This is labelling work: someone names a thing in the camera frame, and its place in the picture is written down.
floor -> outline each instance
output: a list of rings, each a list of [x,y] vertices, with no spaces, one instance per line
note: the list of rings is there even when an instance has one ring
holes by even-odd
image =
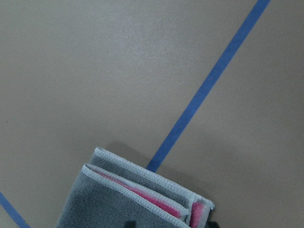
[[[95,147],[145,167],[255,3],[0,0],[0,191],[30,227]],[[303,11],[270,2],[157,171],[223,228],[304,224]]]

folded cloth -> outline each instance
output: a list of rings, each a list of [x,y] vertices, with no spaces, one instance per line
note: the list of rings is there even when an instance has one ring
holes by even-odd
[[[203,228],[213,208],[181,185],[96,148],[56,228]]]

blue line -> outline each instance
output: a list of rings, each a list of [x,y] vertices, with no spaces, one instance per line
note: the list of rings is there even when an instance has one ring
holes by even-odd
[[[270,0],[258,0],[244,20],[241,27],[238,29],[237,33],[234,35],[227,48],[224,50],[221,57],[218,59],[213,69],[210,71],[209,75],[200,86],[199,90],[196,92],[190,103],[188,104],[185,111],[182,113],[170,133],[168,134],[165,141],[162,143],[152,160],[147,166],[147,169],[153,172],[161,165],[162,161],[165,159],[169,151],[172,149],[173,145],[176,143],[180,137],[183,130],[186,128],[200,105],[203,103],[207,97],[210,90],[213,88],[238,48],[241,46],[251,29],[254,27],[255,23],[262,15],[263,11],[266,9]]]
[[[30,228],[21,215],[13,208],[10,202],[0,192],[0,205],[6,210],[8,215],[15,221],[20,228]]]

pink fabric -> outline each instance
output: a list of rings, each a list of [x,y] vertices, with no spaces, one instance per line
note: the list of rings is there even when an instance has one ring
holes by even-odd
[[[200,224],[200,218],[203,214],[204,205],[195,202],[192,204],[191,218],[190,218],[190,227],[197,228]]]
[[[108,175],[105,175],[105,174],[100,173],[100,172],[97,172],[97,173],[99,175],[101,175],[101,176],[109,179],[109,180],[114,181],[117,184],[120,184],[120,185],[124,186],[128,190],[131,190],[132,192],[134,192],[137,195],[143,197],[144,199],[148,200],[150,203],[152,203],[152,204],[156,205],[157,207],[163,209],[164,211],[168,212],[169,214],[173,215],[174,217],[177,217],[179,219],[181,218],[181,214],[180,214],[180,212],[177,209],[175,209],[175,208],[173,208],[173,207],[171,207],[171,206],[169,206],[169,205],[167,205],[167,204],[159,201],[158,199],[155,199],[155,198],[153,198],[151,196],[148,196],[147,194],[145,194],[144,192],[141,192],[140,190],[138,190],[136,188],[131,188],[131,187],[127,186],[126,184],[124,184],[124,183],[122,183],[122,182],[120,182],[118,180],[115,180],[115,179],[109,177]]]

blue tape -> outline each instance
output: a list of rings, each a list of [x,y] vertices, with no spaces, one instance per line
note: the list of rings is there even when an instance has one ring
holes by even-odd
[[[210,90],[213,88],[238,48],[244,42],[245,38],[254,27],[255,23],[262,15],[263,11],[266,9],[270,0],[258,0],[254,5],[253,9],[244,20],[241,27],[238,29],[237,33],[234,35],[227,48],[224,50],[223,54],[220,56],[213,69],[208,74],[207,78],[200,86],[199,90],[196,92],[170,133],[168,134],[165,141],[162,143],[152,160],[147,166],[147,169],[153,172],[159,168],[165,157],[168,155],[169,151],[172,149],[173,145],[176,143],[180,137],[183,130],[186,128],[200,105],[203,103],[207,97]]]
[[[30,228],[21,215],[13,208],[10,202],[0,192],[0,205],[6,210],[8,215],[15,221],[20,228]]]

